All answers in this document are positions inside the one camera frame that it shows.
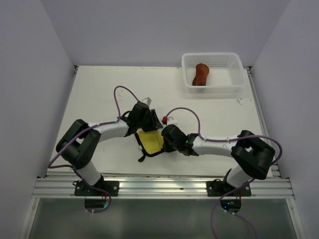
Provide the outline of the yellow microfiber towel black trim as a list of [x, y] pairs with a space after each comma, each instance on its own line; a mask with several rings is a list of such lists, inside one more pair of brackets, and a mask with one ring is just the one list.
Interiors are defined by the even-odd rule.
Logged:
[[134, 136], [138, 142], [139, 149], [143, 153], [138, 162], [143, 162], [146, 157], [155, 157], [164, 153], [163, 137], [158, 130], [149, 132], [140, 130]]

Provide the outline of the brown microfiber towel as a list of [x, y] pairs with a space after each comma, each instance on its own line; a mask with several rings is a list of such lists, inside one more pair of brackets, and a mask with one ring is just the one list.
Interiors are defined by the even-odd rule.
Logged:
[[209, 67], [203, 63], [199, 63], [195, 67], [195, 77], [192, 81], [193, 86], [206, 86], [207, 77], [210, 72]]

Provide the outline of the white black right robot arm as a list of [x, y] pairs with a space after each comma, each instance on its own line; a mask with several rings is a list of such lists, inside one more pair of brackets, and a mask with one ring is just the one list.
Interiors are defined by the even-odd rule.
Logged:
[[162, 132], [164, 142], [185, 156], [218, 155], [231, 157], [237, 166], [224, 177], [222, 190], [234, 195], [251, 179], [264, 180], [275, 156], [275, 150], [252, 132], [243, 130], [235, 139], [202, 139], [199, 134], [184, 134], [170, 124]]

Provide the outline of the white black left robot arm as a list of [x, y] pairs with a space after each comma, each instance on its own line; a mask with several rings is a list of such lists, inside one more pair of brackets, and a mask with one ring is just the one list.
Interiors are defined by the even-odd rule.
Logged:
[[92, 162], [97, 145], [108, 139], [128, 137], [139, 129], [150, 132], [161, 128], [155, 110], [138, 101], [132, 110], [115, 121], [89, 124], [77, 119], [57, 143], [56, 152], [87, 183], [86, 190], [96, 196], [106, 189], [103, 176]]

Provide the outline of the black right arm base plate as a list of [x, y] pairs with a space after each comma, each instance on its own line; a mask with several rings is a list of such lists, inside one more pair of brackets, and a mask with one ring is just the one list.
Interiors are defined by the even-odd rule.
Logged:
[[221, 197], [227, 195], [229, 197], [250, 197], [252, 196], [251, 188], [246, 186], [240, 190], [237, 190], [231, 194], [229, 192], [235, 190], [235, 187], [231, 186], [227, 182], [222, 182], [219, 179], [206, 182], [206, 190], [208, 197]]

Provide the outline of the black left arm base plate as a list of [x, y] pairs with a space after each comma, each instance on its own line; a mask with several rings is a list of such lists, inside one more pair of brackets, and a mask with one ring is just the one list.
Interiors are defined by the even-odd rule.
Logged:
[[[106, 194], [96, 190], [92, 189], [91, 187], [87, 186], [82, 181], [74, 181], [72, 183], [73, 186], [75, 186], [74, 195], [75, 196], [86, 196], [86, 197], [94, 197], [94, 196], [105, 196]], [[119, 181], [99, 181], [97, 182], [93, 187], [104, 190], [110, 194], [110, 196], [116, 197], [118, 195], [119, 191]]]

